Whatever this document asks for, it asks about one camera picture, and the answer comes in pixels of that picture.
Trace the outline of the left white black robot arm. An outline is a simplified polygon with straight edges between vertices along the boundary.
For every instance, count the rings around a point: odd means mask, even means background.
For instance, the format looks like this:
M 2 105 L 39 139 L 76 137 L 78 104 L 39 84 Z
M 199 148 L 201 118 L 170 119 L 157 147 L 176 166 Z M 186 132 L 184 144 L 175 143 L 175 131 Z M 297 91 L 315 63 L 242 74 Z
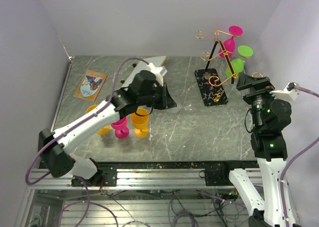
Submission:
M 89 113 L 53 132 L 42 130 L 40 156 L 52 177 L 70 173 L 91 186 L 99 184 L 103 170 L 93 159 L 76 156 L 75 149 L 103 127 L 136 113 L 140 106 L 156 110 L 176 107 L 163 80 L 166 72 L 163 67 L 141 70 L 127 87 L 116 90 Z

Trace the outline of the clear wine glass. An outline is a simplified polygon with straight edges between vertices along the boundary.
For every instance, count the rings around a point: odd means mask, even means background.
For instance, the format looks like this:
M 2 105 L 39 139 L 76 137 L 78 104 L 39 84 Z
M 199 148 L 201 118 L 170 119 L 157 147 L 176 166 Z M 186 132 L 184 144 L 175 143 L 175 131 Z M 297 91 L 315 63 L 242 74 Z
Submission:
M 167 110 L 168 113 L 178 113 L 180 112 L 181 110 L 192 110 L 192 102 L 191 101 L 184 101 L 182 102 L 180 99 L 176 98 L 175 100 L 175 103 L 176 103 L 176 106 L 175 107 L 172 107 L 172 108 L 169 108 Z

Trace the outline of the pink wine glass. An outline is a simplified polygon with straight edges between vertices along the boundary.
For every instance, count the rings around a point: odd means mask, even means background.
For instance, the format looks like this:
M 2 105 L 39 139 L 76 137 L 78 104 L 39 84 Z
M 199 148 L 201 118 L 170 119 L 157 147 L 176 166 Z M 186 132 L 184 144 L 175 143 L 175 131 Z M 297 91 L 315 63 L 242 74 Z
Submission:
M 111 127 L 115 130 L 115 136 L 118 139 L 125 139 L 129 135 L 129 129 L 127 127 L 127 118 L 124 117 L 123 119 L 112 123 Z
M 243 29 L 239 26 L 233 25 L 229 27 L 228 31 L 231 37 L 224 41 L 223 45 L 225 47 L 225 50 L 227 51 L 229 58 L 231 58 L 236 47 L 235 37 L 241 36 L 243 34 Z

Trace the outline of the yellow wine glass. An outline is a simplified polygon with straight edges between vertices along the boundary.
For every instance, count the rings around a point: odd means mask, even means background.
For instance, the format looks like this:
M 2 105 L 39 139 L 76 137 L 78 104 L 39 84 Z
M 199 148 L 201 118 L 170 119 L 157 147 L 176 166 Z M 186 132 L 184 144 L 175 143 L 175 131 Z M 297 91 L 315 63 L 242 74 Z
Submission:
M 90 106 L 87 110 L 86 110 L 86 114 L 93 111 L 94 109 L 97 108 L 97 104 Z M 97 131 L 98 135 L 106 135 L 108 132 L 110 131 L 110 125 L 103 127 L 102 129 L 100 129 L 99 131 Z
M 130 115 L 132 125 L 134 127 L 134 134 L 138 138 L 145 138 L 148 133 L 149 113 L 143 108 L 138 108 L 135 113 Z

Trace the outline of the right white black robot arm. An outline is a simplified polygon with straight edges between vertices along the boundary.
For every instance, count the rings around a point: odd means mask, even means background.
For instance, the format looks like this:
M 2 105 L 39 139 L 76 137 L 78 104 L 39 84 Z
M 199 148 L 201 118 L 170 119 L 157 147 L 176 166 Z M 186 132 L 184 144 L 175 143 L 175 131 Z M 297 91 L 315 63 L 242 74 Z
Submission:
M 243 168 L 222 170 L 221 182 L 233 184 L 238 191 L 249 214 L 249 226 L 297 227 L 285 176 L 288 152 L 282 131 L 291 123 L 291 102 L 299 95 L 298 85 L 290 82 L 284 90 L 276 90 L 268 77 L 241 72 L 236 88 L 249 90 L 243 100 L 250 105 L 253 124 L 250 142 L 261 172 L 263 195 Z

